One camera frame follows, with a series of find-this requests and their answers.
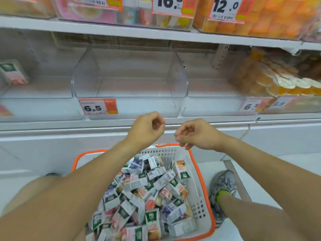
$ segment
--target pink packaged product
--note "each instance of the pink packaged product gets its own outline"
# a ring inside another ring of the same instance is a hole
[[[115,10],[100,8],[92,4],[75,2],[74,0],[55,0],[60,18],[94,23],[116,23]]]

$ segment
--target gray sneaker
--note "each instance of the gray sneaker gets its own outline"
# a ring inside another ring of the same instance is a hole
[[[213,215],[215,217],[215,227],[222,225],[226,218],[224,211],[220,208],[219,203],[216,202],[217,193],[220,190],[227,190],[233,196],[236,194],[236,182],[234,173],[231,170],[224,170],[216,174],[210,183],[210,203]]]

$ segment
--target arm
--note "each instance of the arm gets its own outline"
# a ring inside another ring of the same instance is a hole
[[[121,168],[164,130],[158,112],[139,116],[125,140],[0,218],[1,240],[73,240]]]
[[[185,122],[176,141],[223,152],[233,158],[264,188],[295,223],[312,239],[321,235],[321,177],[239,139],[228,136],[202,119]]]

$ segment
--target leg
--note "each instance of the leg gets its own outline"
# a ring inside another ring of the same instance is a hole
[[[44,176],[39,177],[30,183],[26,184],[15,196],[14,198],[5,206],[2,215],[9,213],[14,210],[21,204],[25,203],[29,199],[35,197],[40,194],[43,190],[47,189],[55,182],[57,182],[61,176],[52,175],[52,176]],[[83,229],[77,238],[74,241],[85,241],[85,229]]]
[[[211,193],[210,200],[217,226],[229,217],[244,241],[308,240],[283,210],[235,198],[235,178],[229,170],[213,179]]]

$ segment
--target forearm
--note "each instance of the forearm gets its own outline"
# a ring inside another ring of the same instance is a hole
[[[84,228],[116,174],[136,151],[127,142],[119,142],[3,216],[0,219],[2,239],[72,240]]]
[[[320,176],[233,137],[227,137],[224,145],[224,152],[251,175],[304,231],[313,238],[321,234]]]

